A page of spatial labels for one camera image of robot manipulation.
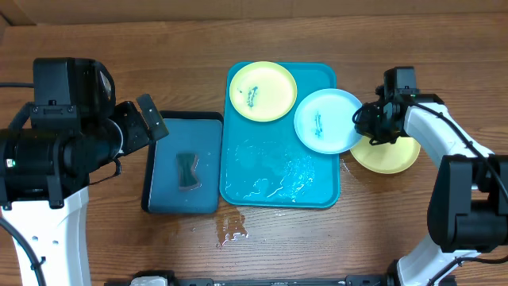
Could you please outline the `yellow plate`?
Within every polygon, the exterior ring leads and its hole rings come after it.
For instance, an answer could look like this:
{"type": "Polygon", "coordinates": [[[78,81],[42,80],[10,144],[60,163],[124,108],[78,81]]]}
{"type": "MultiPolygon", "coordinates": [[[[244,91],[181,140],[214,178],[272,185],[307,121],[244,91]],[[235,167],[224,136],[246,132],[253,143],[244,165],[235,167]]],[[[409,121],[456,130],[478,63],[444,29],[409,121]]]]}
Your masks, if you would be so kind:
{"type": "Polygon", "coordinates": [[[411,137],[399,137],[394,144],[371,145],[369,141],[368,137],[363,137],[350,152],[363,167],[381,174],[395,174],[408,169],[421,149],[411,137]]]}
{"type": "Polygon", "coordinates": [[[243,117],[271,122],[285,116],[298,95],[294,76],[282,65],[257,61],[242,67],[229,85],[229,101],[243,117]]]}

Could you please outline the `green and yellow sponge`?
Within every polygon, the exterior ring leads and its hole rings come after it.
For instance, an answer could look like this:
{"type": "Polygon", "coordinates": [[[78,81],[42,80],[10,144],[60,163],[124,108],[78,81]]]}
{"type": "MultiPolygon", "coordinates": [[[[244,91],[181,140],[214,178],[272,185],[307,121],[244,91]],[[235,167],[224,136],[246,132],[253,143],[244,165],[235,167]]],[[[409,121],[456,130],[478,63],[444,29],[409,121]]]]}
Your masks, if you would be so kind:
{"type": "Polygon", "coordinates": [[[198,156],[195,153],[178,153],[176,155],[179,189],[189,191],[200,186],[200,181],[196,175],[198,156]]]}

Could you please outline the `light blue plate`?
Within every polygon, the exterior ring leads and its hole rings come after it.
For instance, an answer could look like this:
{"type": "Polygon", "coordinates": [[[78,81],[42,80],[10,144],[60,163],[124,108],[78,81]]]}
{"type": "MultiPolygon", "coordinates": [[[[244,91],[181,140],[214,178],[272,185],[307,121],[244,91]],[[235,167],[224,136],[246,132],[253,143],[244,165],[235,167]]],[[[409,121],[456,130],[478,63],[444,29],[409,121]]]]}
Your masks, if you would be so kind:
{"type": "Polygon", "coordinates": [[[350,150],[362,138],[352,117],[362,107],[353,94],[334,88],[306,96],[294,113],[294,130],[309,149],[323,154],[350,150]]]}

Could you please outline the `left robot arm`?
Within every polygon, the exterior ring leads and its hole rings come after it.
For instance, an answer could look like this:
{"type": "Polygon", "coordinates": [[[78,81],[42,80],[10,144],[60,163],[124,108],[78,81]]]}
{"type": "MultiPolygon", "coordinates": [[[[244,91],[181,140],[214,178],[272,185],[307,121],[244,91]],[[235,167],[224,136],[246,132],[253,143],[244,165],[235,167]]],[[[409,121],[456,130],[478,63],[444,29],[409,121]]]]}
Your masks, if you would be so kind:
{"type": "Polygon", "coordinates": [[[117,102],[92,59],[38,58],[34,99],[1,132],[1,226],[25,285],[88,285],[90,174],[167,136],[150,95],[117,102]]]}

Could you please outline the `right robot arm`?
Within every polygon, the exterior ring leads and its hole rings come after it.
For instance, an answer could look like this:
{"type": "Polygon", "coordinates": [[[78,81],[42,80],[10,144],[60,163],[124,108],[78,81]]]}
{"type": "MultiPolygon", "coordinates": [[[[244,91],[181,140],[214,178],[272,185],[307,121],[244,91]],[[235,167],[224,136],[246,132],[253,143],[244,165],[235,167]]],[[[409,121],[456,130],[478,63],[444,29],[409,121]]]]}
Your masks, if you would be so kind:
{"type": "Polygon", "coordinates": [[[507,243],[507,157],[469,136],[442,99],[420,92],[412,67],[383,74],[379,100],[362,105],[352,121],[370,145],[411,137],[438,168],[427,210],[428,233],[387,273],[348,276],[348,285],[454,285],[452,271],[465,262],[500,265],[483,255],[507,243]]]}

